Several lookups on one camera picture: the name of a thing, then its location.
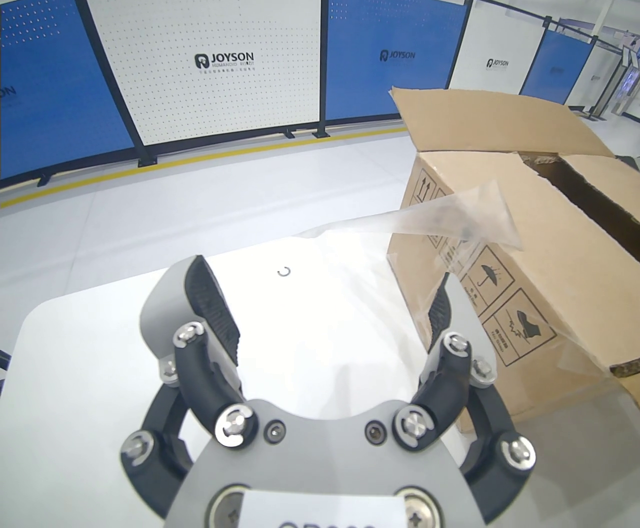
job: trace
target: cardboard box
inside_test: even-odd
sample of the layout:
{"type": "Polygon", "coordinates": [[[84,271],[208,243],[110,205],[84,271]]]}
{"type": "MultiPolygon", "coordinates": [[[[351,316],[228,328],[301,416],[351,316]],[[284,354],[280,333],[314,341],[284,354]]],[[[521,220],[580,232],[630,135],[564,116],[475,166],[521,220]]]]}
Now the cardboard box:
{"type": "Polygon", "coordinates": [[[495,179],[524,246],[482,244],[462,262],[460,241],[394,234],[389,260],[423,343],[447,267],[494,345],[497,388],[515,420],[619,383],[640,400],[640,173],[553,102],[465,90],[392,96],[418,150],[402,207],[495,179]]]}

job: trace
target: textured grip pad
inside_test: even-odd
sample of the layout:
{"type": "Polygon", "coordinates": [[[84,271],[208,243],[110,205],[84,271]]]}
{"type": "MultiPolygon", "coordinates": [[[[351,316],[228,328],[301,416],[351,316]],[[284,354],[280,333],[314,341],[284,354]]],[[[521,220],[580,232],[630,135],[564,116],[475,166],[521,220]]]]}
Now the textured grip pad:
{"type": "Polygon", "coordinates": [[[203,317],[235,365],[240,331],[227,307],[218,281],[202,255],[196,256],[184,278],[184,292],[193,312],[203,317]]]}
{"type": "Polygon", "coordinates": [[[438,340],[440,334],[449,327],[451,324],[451,304],[449,303],[449,297],[445,291],[445,285],[449,273],[445,273],[436,296],[433,299],[431,308],[429,308],[429,322],[431,323],[431,345],[429,350],[433,347],[433,344],[438,340]]]}

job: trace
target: white pegboard panel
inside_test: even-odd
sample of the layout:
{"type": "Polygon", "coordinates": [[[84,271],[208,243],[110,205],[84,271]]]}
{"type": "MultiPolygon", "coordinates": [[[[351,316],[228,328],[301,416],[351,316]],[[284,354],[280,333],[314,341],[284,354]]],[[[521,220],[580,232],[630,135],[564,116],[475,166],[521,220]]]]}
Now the white pegboard panel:
{"type": "Polygon", "coordinates": [[[146,145],[319,120],[320,0],[88,3],[146,145]]]}

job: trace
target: blue wall panel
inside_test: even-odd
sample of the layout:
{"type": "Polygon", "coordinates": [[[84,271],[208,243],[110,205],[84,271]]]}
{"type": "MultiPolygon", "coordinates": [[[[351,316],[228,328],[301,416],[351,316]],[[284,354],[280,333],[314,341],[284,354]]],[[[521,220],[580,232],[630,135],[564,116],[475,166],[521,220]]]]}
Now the blue wall panel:
{"type": "Polygon", "coordinates": [[[548,29],[521,94],[564,104],[590,53],[591,44],[548,29]]]}
{"type": "Polygon", "coordinates": [[[326,118],[395,113],[391,86],[444,88],[465,10],[439,0],[331,1],[326,118]]]}
{"type": "Polygon", "coordinates": [[[72,0],[2,5],[0,177],[133,146],[72,0]]]}

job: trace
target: yellow floor line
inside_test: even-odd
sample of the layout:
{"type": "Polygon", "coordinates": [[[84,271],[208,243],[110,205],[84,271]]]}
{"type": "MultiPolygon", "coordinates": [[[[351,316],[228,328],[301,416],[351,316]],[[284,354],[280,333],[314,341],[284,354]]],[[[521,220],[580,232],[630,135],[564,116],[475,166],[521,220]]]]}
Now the yellow floor line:
{"type": "Polygon", "coordinates": [[[393,134],[395,132],[405,132],[405,131],[406,131],[406,127],[384,129],[384,130],[373,130],[369,132],[354,132],[353,134],[331,136],[330,138],[322,138],[319,140],[314,138],[312,140],[296,141],[295,143],[279,143],[276,145],[264,145],[262,147],[240,148],[238,150],[228,150],[226,152],[214,152],[212,154],[204,154],[202,156],[195,156],[187,159],[177,159],[175,161],[168,161],[166,163],[159,163],[157,165],[151,165],[148,167],[139,167],[139,168],[133,168],[128,170],[122,170],[120,172],[114,172],[112,174],[104,174],[102,176],[95,176],[93,178],[86,178],[84,180],[78,180],[75,182],[70,182],[70,183],[58,185],[55,187],[46,188],[41,191],[36,191],[34,193],[18,196],[16,198],[12,198],[11,200],[0,202],[0,209],[5,209],[7,207],[11,207],[12,205],[22,204],[30,200],[36,200],[37,198],[42,198],[43,196],[55,195],[58,193],[63,193],[64,191],[69,191],[71,189],[77,189],[80,187],[86,187],[88,185],[94,185],[100,182],[117,180],[120,178],[125,178],[126,176],[133,176],[134,174],[152,172],[154,170],[166,169],[171,167],[180,167],[183,165],[189,165],[191,163],[198,163],[200,161],[207,161],[210,159],[221,159],[224,157],[241,156],[243,154],[254,154],[256,152],[267,152],[269,150],[280,150],[281,148],[294,148],[294,147],[302,147],[305,145],[317,145],[318,143],[326,143],[328,141],[352,140],[355,138],[366,138],[368,136],[379,136],[382,134],[393,134]]]}

